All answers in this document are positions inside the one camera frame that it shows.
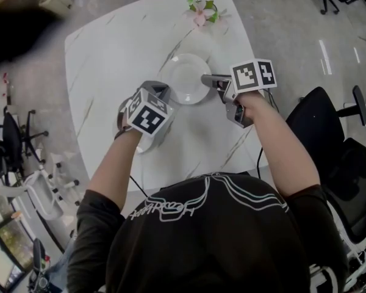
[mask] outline flower arrangement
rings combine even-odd
[[[185,15],[191,18],[197,27],[207,26],[216,21],[222,21],[226,15],[226,9],[219,12],[213,0],[187,0],[189,10]]]

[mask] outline pink flower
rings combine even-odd
[[[206,23],[206,20],[214,14],[214,10],[205,9],[205,6],[206,6],[205,0],[194,2],[193,6],[195,8],[195,11],[187,10],[185,12],[186,16],[188,18],[192,18],[194,23],[198,27],[204,26]]]

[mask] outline person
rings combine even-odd
[[[69,293],[104,284],[106,292],[309,292],[315,270],[327,270],[331,292],[342,292],[348,263],[312,159],[260,93],[239,101],[277,190],[246,173],[213,173],[163,188],[125,219],[141,138],[125,132],[79,206]]]

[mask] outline white cube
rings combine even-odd
[[[173,109],[167,103],[140,88],[127,107],[127,123],[143,134],[154,137],[172,114]]]
[[[230,67],[236,96],[239,93],[276,87],[270,60],[253,59]]]

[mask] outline shirt sleeve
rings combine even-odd
[[[343,292],[348,260],[321,187],[297,192],[286,198],[286,202],[296,220],[309,264],[330,267]]]
[[[94,292],[104,285],[110,247],[123,222],[113,201],[86,191],[77,211],[77,239],[68,266],[69,293]]]

